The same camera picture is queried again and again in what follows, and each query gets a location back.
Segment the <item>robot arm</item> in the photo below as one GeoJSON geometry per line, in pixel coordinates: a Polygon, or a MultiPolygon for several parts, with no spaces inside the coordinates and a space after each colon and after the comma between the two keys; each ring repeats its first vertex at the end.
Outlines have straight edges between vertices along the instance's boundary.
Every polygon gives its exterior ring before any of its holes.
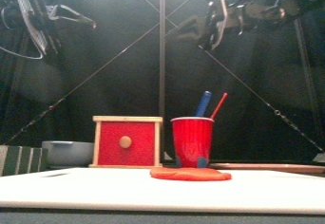
{"type": "Polygon", "coordinates": [[[203,49],[213,49],[224,31],[238,34],[251,29],[276,28],[296,19],[306,11],[316,9],[325,0],[274,0],[271,6],[255,0],[236,0],[227,5],[226,0],[207,0],[208,14],[201,39],[203,49]]]}

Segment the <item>table surface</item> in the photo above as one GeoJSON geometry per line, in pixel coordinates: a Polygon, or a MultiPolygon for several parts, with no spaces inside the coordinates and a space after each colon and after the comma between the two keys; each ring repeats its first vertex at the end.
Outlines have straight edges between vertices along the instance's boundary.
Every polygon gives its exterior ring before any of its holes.
{"type": "Polygon", "coordinates": [[[325,215],[325,178],[219,171],[226,181],[173,181],[149,169],[70,168],[0,177],[0,206],[144,212],[325,215]]]}

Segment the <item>black curtain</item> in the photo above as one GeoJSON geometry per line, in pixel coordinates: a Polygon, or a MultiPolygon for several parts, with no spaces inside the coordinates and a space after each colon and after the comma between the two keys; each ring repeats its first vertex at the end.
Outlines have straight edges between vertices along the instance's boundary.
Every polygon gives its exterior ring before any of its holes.
{"type": "MultiPolygon", "coordinates": [[[[24,61],[1,52],[0,141],[5,142],[49,105],[64,99],[10,141],[14,145],[40,146],[42,140],[92,142],[94,115],[159,116],[160,0],[58,3],[93,19],[97,28],[60,21],[62,56],[52,63],[24,61]]],[[[167,154],[173,155],[169,119],[191,116],[203,91],[209,90],[207,114],[221,93],[230,95],[213,123],[212,159],[311,160],[316,149],[274,109],[325,146],[323,9],[299,19],[307,65],[295,22],[264,32],[226,34],[208,55],[195,41],[169,39],[175,26],[188,17],[204,20],[207,1],[165,0],[164,9],[167,154]]],[[[1,45],[33,53],[22,30],[1,34],[1,45]]]]}

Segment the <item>red cup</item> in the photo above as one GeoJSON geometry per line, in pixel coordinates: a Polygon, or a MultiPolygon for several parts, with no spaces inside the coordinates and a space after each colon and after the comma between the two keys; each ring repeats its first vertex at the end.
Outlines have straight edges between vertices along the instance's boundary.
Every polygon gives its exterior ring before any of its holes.
{"type": "Polygon", "coordinates": [[[171,123],[176,166],[207,167],[213,120],[201,117],[180,117],[172,119],[171,123]]]}

